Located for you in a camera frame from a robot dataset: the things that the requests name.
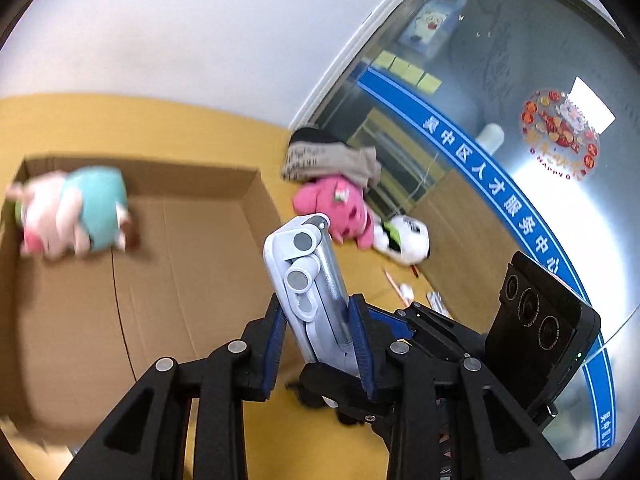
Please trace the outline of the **round red window sticker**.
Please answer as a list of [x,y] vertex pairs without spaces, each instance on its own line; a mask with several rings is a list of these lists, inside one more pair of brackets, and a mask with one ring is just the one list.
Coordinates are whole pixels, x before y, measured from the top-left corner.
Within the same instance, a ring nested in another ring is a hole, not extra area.
[[529,154],[549,174],[582,182],[596,169],[600,134],[566,92],[534,91],[523,104],[520,127]]

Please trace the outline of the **pig plush teal shirt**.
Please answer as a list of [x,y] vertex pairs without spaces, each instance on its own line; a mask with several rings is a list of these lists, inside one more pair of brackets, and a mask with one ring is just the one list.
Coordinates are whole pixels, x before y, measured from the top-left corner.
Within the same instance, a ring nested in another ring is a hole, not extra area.
[[21,255],[58,260],[68,254],[85,257],[140,243],[128,208],[122,172],[90,166],[72,172],[52,171],[6,189],[23,232]]

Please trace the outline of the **grey folded garment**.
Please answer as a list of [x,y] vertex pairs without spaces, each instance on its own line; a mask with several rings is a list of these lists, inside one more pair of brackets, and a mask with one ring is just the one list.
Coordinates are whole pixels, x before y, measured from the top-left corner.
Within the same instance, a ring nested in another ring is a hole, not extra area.
[[285,180],[308,182],[342,176],[364,190],[378,183],[381,172],[376,148],[352,148],[317,127],[298,128],[291,134],[281,168]]

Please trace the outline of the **white panda plush toy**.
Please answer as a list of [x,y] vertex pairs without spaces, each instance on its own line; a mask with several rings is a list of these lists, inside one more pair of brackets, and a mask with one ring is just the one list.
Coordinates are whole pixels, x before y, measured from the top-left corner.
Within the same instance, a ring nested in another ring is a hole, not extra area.
[[373,247],[401,266],[416,266],[431,255],[430,233],[422,221],[398,214],[374,226]]

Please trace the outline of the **shallow cardboard box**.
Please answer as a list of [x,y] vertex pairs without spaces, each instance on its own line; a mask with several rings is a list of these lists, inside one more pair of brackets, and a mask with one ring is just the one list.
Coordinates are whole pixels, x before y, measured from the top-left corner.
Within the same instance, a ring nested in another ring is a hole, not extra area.
[[253,168],[116,158],[133,252],[24,258],[1,205],[1,414],[32,440],[84,442],[159,358],[208,356],[260,318],[280,217]]

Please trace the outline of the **yellow sticky notes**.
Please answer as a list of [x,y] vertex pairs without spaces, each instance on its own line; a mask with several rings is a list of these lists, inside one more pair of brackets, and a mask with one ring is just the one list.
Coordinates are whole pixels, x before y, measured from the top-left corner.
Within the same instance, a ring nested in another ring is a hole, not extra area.
[[372,62],[372,65],[380,70],[387,70],[392,75],[405,81],[410,86],[418,88],[426,94],[434,94],[442,85],[442,81],[434,75],[422,70],[404,58],[394,55],[390,51],[383,50]]

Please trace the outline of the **white folding phone stand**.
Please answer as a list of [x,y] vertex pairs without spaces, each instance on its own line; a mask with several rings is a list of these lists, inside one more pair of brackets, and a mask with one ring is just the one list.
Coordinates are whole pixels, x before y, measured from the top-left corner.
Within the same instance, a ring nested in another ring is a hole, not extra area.
[[329,227],[325,214],[297,216],[267,236],[262,255],[304,360],[358,376],[348,293]]

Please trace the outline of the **sheep cartoon poster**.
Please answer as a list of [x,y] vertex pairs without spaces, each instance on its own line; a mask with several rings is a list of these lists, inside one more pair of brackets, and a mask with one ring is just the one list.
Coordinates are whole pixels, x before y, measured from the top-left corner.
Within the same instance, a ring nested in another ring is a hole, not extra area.
[[461,23],[468,0],[426,0],[398,38],[398,44],[431,60]]

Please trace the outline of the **pink plush toy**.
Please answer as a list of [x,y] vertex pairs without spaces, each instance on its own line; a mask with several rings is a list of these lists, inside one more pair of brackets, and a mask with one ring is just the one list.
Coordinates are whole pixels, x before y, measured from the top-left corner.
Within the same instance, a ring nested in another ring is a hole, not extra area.
[[292,199],[300,214],[324,214],[334,242],[354,240],[360,249],[374,241],[374,219],[363,198],[363,189],[342,176],[323,177],[304,184]]

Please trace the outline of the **pens on table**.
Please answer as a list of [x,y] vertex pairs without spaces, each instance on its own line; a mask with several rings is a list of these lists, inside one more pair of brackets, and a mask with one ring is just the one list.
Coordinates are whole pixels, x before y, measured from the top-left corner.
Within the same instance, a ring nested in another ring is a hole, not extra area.
[[433,288],[420,269],[417,266],[408,266],[405,271],[407,281],[403,282],[395,278],[389,270],[382,269],[384,278],[402,304],[409,307],[413,302],[420,302],[446,318],[452,318],[442,299],[442,294]]

